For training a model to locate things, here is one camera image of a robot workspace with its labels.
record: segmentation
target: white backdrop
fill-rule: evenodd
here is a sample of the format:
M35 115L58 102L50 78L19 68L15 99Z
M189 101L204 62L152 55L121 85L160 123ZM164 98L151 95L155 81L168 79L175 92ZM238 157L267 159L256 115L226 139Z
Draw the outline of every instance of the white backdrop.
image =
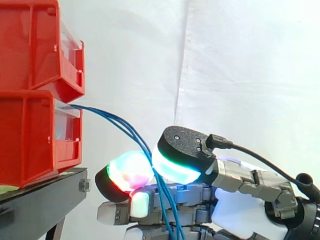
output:
M150 146L176 123L223 135L293 176L312 174L320 184L315 1L60 4L86 47L86 95L78 104L122 116ZM105 120L84 113L82 166L91 179L111 159L135 149ZM103 201L92 186L87 199L67 216L62 239L121 240L125 227L96 221Z

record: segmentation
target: blue cable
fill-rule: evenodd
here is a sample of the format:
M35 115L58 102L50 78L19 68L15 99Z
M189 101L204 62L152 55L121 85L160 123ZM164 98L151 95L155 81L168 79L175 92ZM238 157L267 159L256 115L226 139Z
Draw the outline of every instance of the blue cable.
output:
M91 111L93 113L98 114L99 116L107 119L109 122L111 122L112 124L114 124L118 129L120 129L122 132L124 132L127 136L129 136L132 140L134 140L143 150L144 154L146 155L146 157L149 160L149 163L152 166L152 152L150 150L150 148L148 147L147 143L143 140L143 138L139 135L139 133L135 130L135 128L130 125L126 120L124 120L123 118L114 115L112 113L97 109L97 108L93 108L93 107L85 107L85 106L80 106L80 105L71 105L74 108L77 109L85 109L88 111ZM121 125L123 125L129 132L127 132L126 130L124 130L120 125L118 125L115 121L117 121L118 123L120 123ZM176 228L177 228L177 240L180 239L180 234L182 235L182 239L186 240L186 236L182 230L182 227L180 225L180 221L179 221L179 216L178 216L178 211L177 211L177 207L176 204L173 200L173 197L165 183L165 181L163 180L162 176L160 176L157 171L152 167L152 170L154 172L154 176L155 179L158 183L158 188L159 188L159 197L160 197L160 205L161 205L161 210L162 210L162 214L163 214L163 218L165 221L165 225L167 230L169 231L170 237L172 240L175 240L174 238L174 234L172 232L171 226L169 224L169 220L168 220L168 216L167 216L167 212L165 210L165 206L164 206L164 199L163 199L163 193L165 194L165 196L168 199L168 202L172 208L173 211L173 215L176 221Z

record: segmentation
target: black metal shelf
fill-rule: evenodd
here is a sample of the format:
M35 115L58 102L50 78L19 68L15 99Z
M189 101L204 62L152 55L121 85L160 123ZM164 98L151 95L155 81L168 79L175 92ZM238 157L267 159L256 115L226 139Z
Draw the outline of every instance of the black metal shelf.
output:
M26 189L0 194L0 240L60 239L65 216L87 196L86 168Z

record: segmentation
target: red storage bin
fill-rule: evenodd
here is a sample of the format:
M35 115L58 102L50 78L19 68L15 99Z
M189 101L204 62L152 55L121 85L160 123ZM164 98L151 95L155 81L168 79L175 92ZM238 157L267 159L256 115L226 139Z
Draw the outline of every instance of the red storage bin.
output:
M49 90L68 103L85 94L84 44L58 0L0 0L0 90Z
M0 185L23 188L81 163L81 110L42 90L0 90L0 110Z

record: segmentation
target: screw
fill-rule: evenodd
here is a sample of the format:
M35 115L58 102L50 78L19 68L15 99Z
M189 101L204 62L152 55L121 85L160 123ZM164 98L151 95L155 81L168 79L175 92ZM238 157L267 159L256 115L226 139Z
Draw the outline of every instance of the screw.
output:
M88 193L91 190L91 180L90 179L82 179L79 182L79 191L82 193Z

